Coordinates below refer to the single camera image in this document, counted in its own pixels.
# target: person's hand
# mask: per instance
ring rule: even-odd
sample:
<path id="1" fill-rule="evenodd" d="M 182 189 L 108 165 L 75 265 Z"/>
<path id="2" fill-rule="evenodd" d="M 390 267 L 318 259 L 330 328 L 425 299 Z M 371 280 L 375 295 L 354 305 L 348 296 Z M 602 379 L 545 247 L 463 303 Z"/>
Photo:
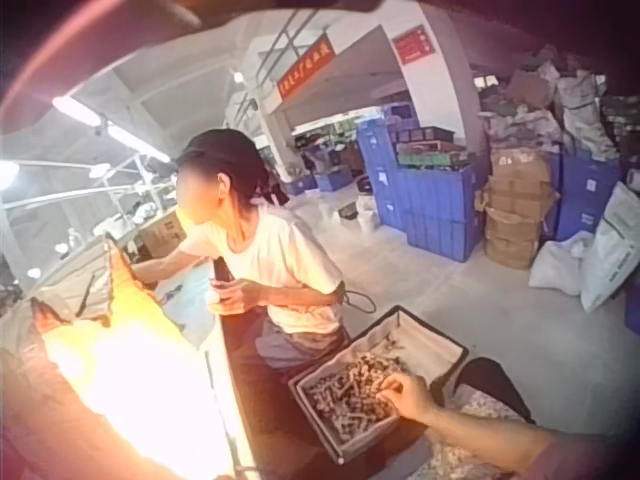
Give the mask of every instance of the person's hand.
<path id="1" fill-rule="evenodd" d="M 218 294 L 218 302 L 208 302 L 209 309 L 220 315 L 245 313 L 262 304 L 264 286 L 252 280 L 240 278 L 232 282 L 213 280 L 213 291 Z"/>
<path id="2" fill-rule="evenodd" d="M 391 404 L 400 415 L 426 425 L 439 409 L 422 377 L 394 373 L 385 378 L 380 390 L 378 398 Z"/>

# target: factory floor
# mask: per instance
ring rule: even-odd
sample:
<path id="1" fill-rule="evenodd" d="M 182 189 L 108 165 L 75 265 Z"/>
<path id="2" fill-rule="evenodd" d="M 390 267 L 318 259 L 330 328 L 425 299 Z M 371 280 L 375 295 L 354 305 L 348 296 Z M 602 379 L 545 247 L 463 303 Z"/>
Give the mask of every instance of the factory floor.
<path id="1" fill-rule="evenodd" d="M 311 225 L 348 289 L 371 296 L 378 314 L 401 304 L 501 363 L 539 425 L 584 433 L 629 427 L 640 405 L 640 336 L 624 326 L 622 295 L 587 314 L 578 298 L 529 288 L 528 272 L 493 263 L 481 247 L 461 264 L 410 247 L 388 227 L 363 233 L 357 221 L 327 217 L 356 197 L 351 185 L 288 205 Z M 378 314 L 347 306 L 346 327 L 355 335 Z"/>

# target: white garment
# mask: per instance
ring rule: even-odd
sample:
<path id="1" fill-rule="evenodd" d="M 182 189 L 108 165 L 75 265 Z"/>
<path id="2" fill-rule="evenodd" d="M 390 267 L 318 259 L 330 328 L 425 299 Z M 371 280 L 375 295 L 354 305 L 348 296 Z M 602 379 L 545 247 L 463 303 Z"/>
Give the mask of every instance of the white garment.
<path id="1" fill-rule="evenodd" d="M 180 244 L 190 255 L 222 256 L 237 279 L 270 287 L 307 286 L 329 294 L 342 282 L 342 273 L 311 233 L 309 226 L 285 208 L 258 206 L 255 237 L 242 252 L 229 249 L 227 233 L 213 223 L 195 226 Z M 330 333 L 340 325 L 340 306 L 295 308 L 268 306 L 273 323 L 286 333 Z"/>

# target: metal tray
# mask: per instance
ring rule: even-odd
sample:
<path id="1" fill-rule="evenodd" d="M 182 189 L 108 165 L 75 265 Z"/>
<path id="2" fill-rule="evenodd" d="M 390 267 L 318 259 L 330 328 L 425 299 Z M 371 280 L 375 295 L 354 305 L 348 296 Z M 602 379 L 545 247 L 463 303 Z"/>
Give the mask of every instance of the metal tray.
<path id="1" fill-rule="evenodd" d="M 394 340 L 388 349 L 386 339 Z M 301 373 L 289 381 L 289 388 L 311 422 L 320 441 L 336 463 L 343 464 L 377 443 L 397 420 L 392 416 L 372 426 L 347 443 L 338 439 L 333 427 L 323 421 L 307 398 L 306 387 L 321 378 L 337 373 L 354 360 L 357 354 L 371 352 L 400 359 L 415 375 L 423 376 L 432 386 L 442 388 L 468 355 L 468 350 L 442 332 L 431 327 L 406 309 L 397 305 L 378 319 L 365 332 L 354 339 L 344 350 L 329 360 Z"/>

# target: red sign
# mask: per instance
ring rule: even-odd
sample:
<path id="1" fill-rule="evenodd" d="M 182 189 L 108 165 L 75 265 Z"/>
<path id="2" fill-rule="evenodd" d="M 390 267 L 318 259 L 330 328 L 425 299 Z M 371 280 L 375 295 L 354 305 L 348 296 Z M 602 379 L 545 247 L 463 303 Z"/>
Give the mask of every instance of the red sign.
<path id="1" fill-rule="evenodd" d="M 309 80 L 321 68 L 336 58 L 336 52 L 326 34 L 323 34 L 278 80 L 280 96 L 285 99 Z"/>
<path id="2" fill-rule="evenodd" d="M 394 38 L 393 46 L 402 65 L 420 60 L 436 51 L 431 40 L 429 40 L 429 35 L 427 35 L 424 25 L 412 28 Z"/>

